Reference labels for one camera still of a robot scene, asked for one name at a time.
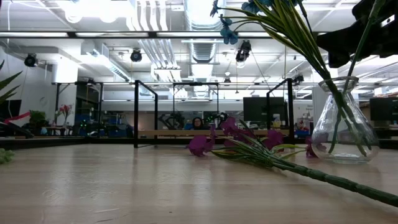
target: ceiling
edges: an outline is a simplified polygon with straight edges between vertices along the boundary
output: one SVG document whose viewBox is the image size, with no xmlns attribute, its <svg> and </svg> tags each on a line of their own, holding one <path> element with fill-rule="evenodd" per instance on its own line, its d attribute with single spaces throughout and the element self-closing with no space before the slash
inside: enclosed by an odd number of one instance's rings
<svg viewBox="0 0 398 224">
<path fill-rule="evenodd" d="M 2 1 L 0 11 L 0 29 L 1 30 L 42 30 L 42 31 L 104 31 L 118 30 L 129 31 L 126 25 L 126 15 L 130 13 L 130 2 L 125 0 L 111 1 L 111 7 L 117 11 L 118 18 L 112 23 L 105 23 L 98 17 L 84 17 L 80 22 L 69 23 L 65 19 L 65 11 L 58 8 L 59 1 L 42 1 L 42 0 L 13 0 L 14 3 L 9 5 L 11 1 Z M 228 7 L 238 8 L 244 0 L 227 0 Z M 350 26 L 354 22 L 351 14 L 351 8 L 358 3 L 359 0 L 305 0 L 308 18 L 315 32 L 329 32 L 333 30 L 343 29 Z M 147 21 L 149 23 L 150 8 L 149 1 L 147 3 Z M 186 30 L 183 0 L 167 0 L 166 1 L 166 23 L 171 31 Z M 204 16 L 208 16 L 208 11 L 203 11 Z M 226 16 L 236 16 L 239 13 L 227 11 Z M 248 24 L 239 29 L 239 31 L 261 31 L 257 25 Z M 188 78 L 192 74 L 191 59 L 189 54 L 189 44 L 182 43 L 183 39 L 172 39 L 172 48 L 178 66 L 181 69 L 181 77 Z M 79 61 L 81 65 L 79 76 L 93 77 L 97 81 L 114 81 L 113 74 L 103 65 L 90 60 L 88 55 L 81 54 L 80 39 L 11 39 L 10 48 L 18 49 L 23 47 L 57 47 L 66 52 L 71 57 Z M 96 39 L 96 45 L 105 44 L 109 48 L 109 57 L 116 62 L 117 66 L 127 71 L 133 79 L 139 79 L 143 82 L 155 82 L 150 75 L 152 62 L 148 56 L 143 53 L 141 62 L 132 63 L 130 54 L 133 48 L 139 48 L 140 44 L 137 39 Z M 244 68 L 237 68 L 234 55 L 242 40 L 235 45 L 216 45 L 216 58 L 213 62 L 212 78 L 210 81 L 222 82 L 225 73 L 229 72 L 232 80 L 238 82 L 261 82 L 264 79 L 268 82 L 280 82 L 282 77 L 291 77 L 294 74 L 301 73 L 305 77 L 305 82 L 312 82 L 312 70 L 305 59 L 295 53 L 291 49 L 285 47 L 272 39 L 252 39 L 252 54 L 246 60 Z M 327 60 L 327 52 L 322 51 L 325 60 Z M 398 73 L 395 63 L 398 58 L 393 56 L 380 59 L 372 56 L 358 63 L 354 71 L 354 75 L 365 77 L 361 82 L 381 82 L 383 80 L 391 80 Z M 348 73 L 348 65 L 338 69 L 339 76 Z"/>
</svg>

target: spotlight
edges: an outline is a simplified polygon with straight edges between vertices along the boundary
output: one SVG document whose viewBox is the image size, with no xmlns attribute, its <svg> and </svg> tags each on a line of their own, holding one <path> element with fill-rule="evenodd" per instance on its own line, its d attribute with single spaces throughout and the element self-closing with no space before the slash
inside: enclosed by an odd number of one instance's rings
<svg viewBox="0 0 398 224">
<path fill-rule="evenodd" d="M 140 49 L 133 49 L 130 59 L 133 62 L 140 62 L 142 60 L 142 54 Z"/>
<path fill-rule="evenodd" d="M 240 64 L 240 66 L 244 67 L 244 62 L 250 56 L 249 52 L 251 51 L 250 41 L 244 40 L 241 47 L 236 54 L 236 62 Z"/>
<path fill-rule="evenodd" d="M 36 54 L 27 54 L 27 57 L 25 58 L 25 65 L 34 68 L 37 66 L 37 58 Z"/>
<path fill-rule="evenodd" d="M 224 83 L 231 83 L 231 79 L 230 78 L 225 78 Z"/>
<path fill-rule="evenodd" d="M 303 75 L 299 74 L 299 75 L 293 77 L 293 85 L 294 85 L 294 86 L 297 86 L 297 85 L 299 85 L 299 84 L 302 83 L 302 82 L 304 82 L 304 77 L 303 77 Z"/>
</svg>

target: table surface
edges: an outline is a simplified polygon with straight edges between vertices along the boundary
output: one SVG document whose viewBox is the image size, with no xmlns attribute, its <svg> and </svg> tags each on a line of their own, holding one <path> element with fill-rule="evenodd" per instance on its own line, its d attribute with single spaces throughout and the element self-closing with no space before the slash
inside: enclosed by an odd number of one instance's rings
<svg viewBox="0 0 398 224">
<path fill-rule="evenodd" d="M 293 161 L 398 194 L 398 151 L 365 165 Z M 0 223 L 398 223 L 398 208 L 280 170 L 197 158 L 184 146 L 16 151 L 0 166 Z"/>
</svg>

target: fluorescent light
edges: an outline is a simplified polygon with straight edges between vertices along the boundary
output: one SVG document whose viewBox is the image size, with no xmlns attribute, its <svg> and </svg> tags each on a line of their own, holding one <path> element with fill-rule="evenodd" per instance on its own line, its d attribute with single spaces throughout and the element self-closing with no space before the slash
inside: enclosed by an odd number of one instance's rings
<svg viewBox="0 0 398 224">
<path fill-rule="evenodd" d="M 238 37 L 270 37 L 267 32 L 238 32 Z"/>
<path fill-rule="evenodd" d="M 173 83 L 167 83 L 167 82 L 152 82 L 152 83 L 144 83 L 145 85 L 173 85 Z"/>
<path fill-rule="evenodd" d="M 66 32 L 0 32 L 0 37 L 68 37 Z"/>
<path fill-rule="evenodd" d="M 222 44 L 223 40 L 181 40 L 183 44 Z"/>
<path fill-rule="evenodd" d="M 220 32 L 158 32 L 158 37 L 222 37 Z"/>
<path fill-rule="evenodd" d="M 77 32 L 77 37 L 148 37 L 147 32 Z"/>
<path fill-rule="evenodd" d="M 103 102 L 127 102 L 127 101 L 128 100 L 103 100 Z"/>
<path fill-rule="evenodd" d="M 104 83 L 104 85 L 130 85 L 131 83 L 128 83 L 128 82 L 126 82 L 126 83 L 116 83 L 116 82 L 114 82 L 114 83 Z"/>
</svg>

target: person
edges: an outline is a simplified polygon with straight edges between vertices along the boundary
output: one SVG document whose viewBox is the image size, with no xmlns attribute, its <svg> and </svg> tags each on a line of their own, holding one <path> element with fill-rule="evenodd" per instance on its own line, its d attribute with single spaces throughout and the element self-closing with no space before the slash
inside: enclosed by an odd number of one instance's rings
<svg viewBox="0 0 398 224">
<path fill-rule="evenodd" d="M 203 121 L 197 117 L 192 120 L 192 126 L 194 130 L 203 130 Z"/>
</svg>

